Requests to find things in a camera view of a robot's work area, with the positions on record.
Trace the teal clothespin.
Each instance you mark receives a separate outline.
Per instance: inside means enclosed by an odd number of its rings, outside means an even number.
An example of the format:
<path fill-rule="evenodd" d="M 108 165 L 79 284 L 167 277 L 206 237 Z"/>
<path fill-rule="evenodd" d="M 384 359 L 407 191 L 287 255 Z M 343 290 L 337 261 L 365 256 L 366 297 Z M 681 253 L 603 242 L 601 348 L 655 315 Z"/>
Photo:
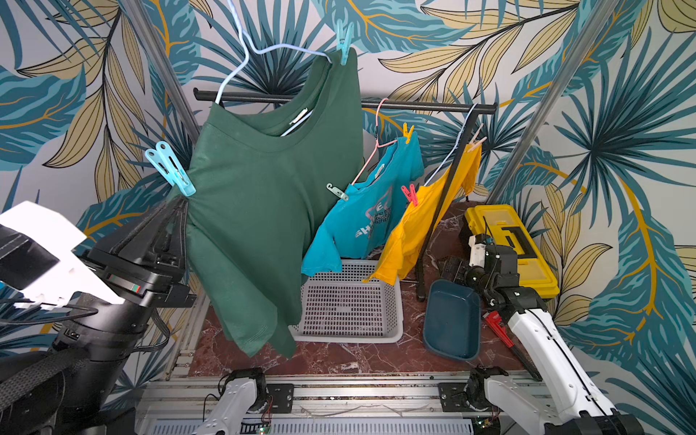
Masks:
<path fill-rule="evenodd" d="M 335 23 L 336 49 L 341 54 L 342 66 L 348 62 L 354 30 L 355 24 L 352 22 L 344 23 L 343 20 L 338 19 Z"/>
<path fill-rule="evenodd" d="M 146 150 L 145 157 L 170 186 L 176 186 L 182 195 L 188 198 L 196 193 L 186 170 L 166 141 L 159 141 L 153 148 Z"/>

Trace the light blue wire hanger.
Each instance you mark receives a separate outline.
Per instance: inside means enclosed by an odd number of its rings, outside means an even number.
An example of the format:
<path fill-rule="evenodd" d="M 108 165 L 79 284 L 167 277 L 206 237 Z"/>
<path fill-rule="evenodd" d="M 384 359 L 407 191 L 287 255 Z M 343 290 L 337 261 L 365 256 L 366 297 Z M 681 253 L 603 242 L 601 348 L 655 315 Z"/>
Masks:
<path fill-rule="evenodd" d="M 244 26 L 241 23 L 241 20 L 239 18 L 239 14 L 237 13 L 237 9 L 235 8 L 235 5 L 231 0 L 227 1 L 228 3 L 228 9 L 230 10 L 230 13 L 232 14 L 232 19 L 233 23 L 235 25 L 235 29 L 237 30 L 237 39 L 239 40 L 239 43 L 243 49 L 244 53 L 244 58 L 239 66 L 237 66 L 232 72 L 230 72 L 227 77 L 223 80 L 221 85 L 219 85 L 219 90 L 217 90 L 217 94 L 214 100 L 214 103 L 219 105 L 220 107 L 224 107 L 223 101 L 222 101 L 222 96 L 224 94 L 224 90 L 227 87 L 227 85 L 231 82 L 231 80 L 237 76 L 249 63 L 250 61 L 250 53 L 253 52 L 254 54 L 257 55 L 263 55 L 263 54 L 268 54 L 277 50 L 281 49 L 287 49 L 303 54 L 309 54 L 313 56 L 320 56 L 326 58 L 328 63 L 330 65 L 333 63 L 331 57 L 323 52 L 317 52 L 313 50 L 309 50 L 306 48 L 303 48 L 301 46 L 296 46 L 296 45 L 289 45 L 288 43 L 277 43 L 276 45 L 270 45 L 266 48 L 259 49 L 256 47 L 255 43 L 252 40 L 251 35 L 248 33 L 247 30 L 244 29 Z"/>

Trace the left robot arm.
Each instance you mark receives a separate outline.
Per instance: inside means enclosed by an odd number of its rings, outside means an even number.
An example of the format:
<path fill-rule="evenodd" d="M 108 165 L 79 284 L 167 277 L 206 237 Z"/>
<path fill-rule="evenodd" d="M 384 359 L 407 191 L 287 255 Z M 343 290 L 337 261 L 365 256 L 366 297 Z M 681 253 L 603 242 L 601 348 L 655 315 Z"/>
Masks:
<path fill-rule="evenodd" d="M 104 403 L 141 339 L 170 328 L 161 308 L 189 308 L 185 285 L 188 203 L 163 202 L 76 255 L 81 230 L 25 201 L 1 216 L 1 281 L 23 308 L 61 308 L 60 332 L 44 352 L 1 361 L 5 434 L 133 433 L 134 409 Z"/>

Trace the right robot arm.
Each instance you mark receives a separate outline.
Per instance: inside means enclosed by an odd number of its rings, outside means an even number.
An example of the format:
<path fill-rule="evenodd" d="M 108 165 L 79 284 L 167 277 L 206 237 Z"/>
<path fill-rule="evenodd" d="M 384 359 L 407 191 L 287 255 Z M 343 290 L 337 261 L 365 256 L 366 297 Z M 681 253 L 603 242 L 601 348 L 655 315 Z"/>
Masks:
<path fill-rule="evenodd" d="M 520 284 L 518 255 L 509 246 L 476 244 L 471 258 L 450 257 L 442 283 L 470 293 L 477 306 L 518 337 L 530 364 L 527 371 L 547 386 L 549 409 L 499 367 L 476 367 L 455 402 L 480 411 L 499 409 L 529 434 L 642 434 L 632 414 L 624 414 L 603 395 L 560 336 L 538 292 Z"/>

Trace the dark green t-shirt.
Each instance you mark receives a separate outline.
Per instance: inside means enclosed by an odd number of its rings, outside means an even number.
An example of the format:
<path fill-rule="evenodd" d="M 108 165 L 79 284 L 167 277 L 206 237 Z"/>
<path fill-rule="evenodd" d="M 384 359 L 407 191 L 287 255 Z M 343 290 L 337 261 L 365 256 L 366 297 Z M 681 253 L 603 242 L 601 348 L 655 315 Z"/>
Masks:
<path fill-rule="evenodd" d="M 247 355 L 295 353 L 301 265 L 337 190 L 362 168 L 355 52 L 317 57 L 302 90 L 266 113 L 210 109 L 188 176 L 187 260 L 226 338 Z"/>

